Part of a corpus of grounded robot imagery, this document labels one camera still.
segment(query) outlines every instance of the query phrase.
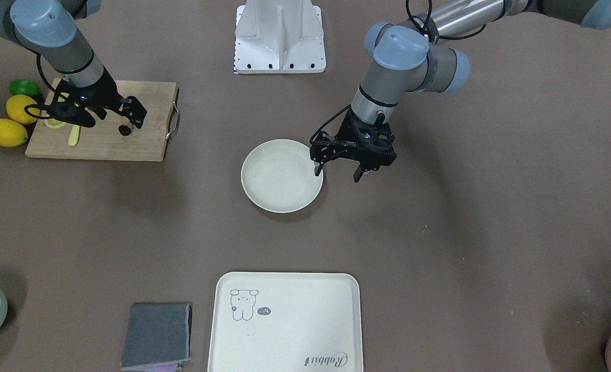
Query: lemon slice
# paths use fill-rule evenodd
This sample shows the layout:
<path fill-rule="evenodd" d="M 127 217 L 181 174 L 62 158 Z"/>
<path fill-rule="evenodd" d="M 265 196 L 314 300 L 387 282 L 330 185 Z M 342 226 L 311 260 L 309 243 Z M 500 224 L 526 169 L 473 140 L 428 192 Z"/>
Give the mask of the lemon slice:
<path fill-rule="evenodd" d="M 66 122 L 59 121 L 59 120 L 54 119 L 54 118 L 50 118 L 50 119 L 44 120 L 43 124 L 46 125 L 46 127 L 50 128 L 50 129 L 60 129 L 60 128 L 64 127 L 64 125 L 67 125 Z"/>

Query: lemon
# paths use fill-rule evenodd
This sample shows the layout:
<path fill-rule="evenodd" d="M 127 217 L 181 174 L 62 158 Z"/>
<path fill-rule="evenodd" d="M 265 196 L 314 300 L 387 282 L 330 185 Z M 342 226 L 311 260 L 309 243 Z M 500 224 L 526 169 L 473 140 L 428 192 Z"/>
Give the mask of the lemon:
<path fill-rule="evenodd" d="M 14 120 L 0 119 L 0 146 L 15 147 L 27 142 L 27 130 Z"/>
<path fill-rule="evenodd" d="M 32 124 L 33 122 L 36 122 L 36 118 L 33 118 L 25 112 L 25 106 L 29 104 L 37 104 L 37 101 L 24 94 L 14 95 L 7 100 L 7 115 L 9 115 L 12 120 L 15 120 L 23 125 L 28 125 Z M 37 116 L 39 115 L 38 108 L 30 108 L 29 112 Z"/>
<path fill-rule="evenodd" d="M 50 119 L 44 120 L 43 124 L 46 125 L 46 127 L 50 128 L 50 129 L 60 129 L 60 128 L 64 127 L 64 125 L 67 125 L 66 122 L 59 121 L 59 120 L 54 119 L 54 118 L 50 118 Z"/>

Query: gray towel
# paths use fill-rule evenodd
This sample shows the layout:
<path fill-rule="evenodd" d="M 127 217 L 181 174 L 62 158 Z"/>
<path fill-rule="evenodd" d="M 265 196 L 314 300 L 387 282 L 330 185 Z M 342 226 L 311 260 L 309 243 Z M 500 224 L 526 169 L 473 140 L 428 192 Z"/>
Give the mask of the gray towel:
<path fill-rule="evenodd" d="M 129 311 L 122 370 L 177 364 L 189 359 L 189 303 L 133 304 Z"/>

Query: gray table surface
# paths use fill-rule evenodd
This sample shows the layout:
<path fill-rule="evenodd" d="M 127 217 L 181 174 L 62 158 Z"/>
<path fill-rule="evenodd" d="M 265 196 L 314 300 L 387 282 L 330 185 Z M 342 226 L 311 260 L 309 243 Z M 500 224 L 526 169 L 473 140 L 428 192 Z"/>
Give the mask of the gray table surface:
<path fill-rule="evenodd" d="M 318 0 L 324 73 L 234 75 L 241 4 L 117 0 L 79 21 L 115 78 L 179 84 L 181 129 L 162 163 L 0 148 L 0 371 L 119 370 L 140 301 L 193 302 L 185 370 L 206 370 L 228 271 L 353 275 L 365 370 L 605 370 L 611 29 L 521 14 L 450 42 L 471 80 L 405 96 L 395 163 L 359 184 L 355 163 L 330 163 L 315 202 L 278 215 L 244 194 L 247 153 L 307 142 L 350 103 L 365 32 L 406 16 L 398 1 Z M 39 80 L 33 56 L 0 38 L 0 117 L 19 77 Z"/>

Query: wooden cutting board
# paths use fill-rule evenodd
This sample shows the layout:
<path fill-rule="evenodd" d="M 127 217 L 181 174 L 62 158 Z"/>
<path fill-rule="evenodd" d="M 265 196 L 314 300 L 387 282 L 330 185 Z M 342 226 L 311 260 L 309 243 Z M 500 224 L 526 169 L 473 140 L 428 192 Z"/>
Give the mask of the wooden cutting board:
<path fill-rule="evenodd" d="M 50 129 L 38 120 L 29 139 L 25 155 L 30 158 L 86 159 L 86 160 L 130 160 L 137 162 L 161 162 L 165 155 L 169 122 L 176 102 L 176 83 L 116 81 L 117 91 L 124 97 L 136 96 L 147 109 L 142 129 L 135 129 L 130 136 L 117 131 L 128 120 L 108 112 L 105 120 L 93 115 L 97 124 L 92 128 L 81 128 L 76 146 L 69 146 L 67 140 L 71 124 L 60 129 Z M 53 99 L 48 94 L 46 103 Z"/>

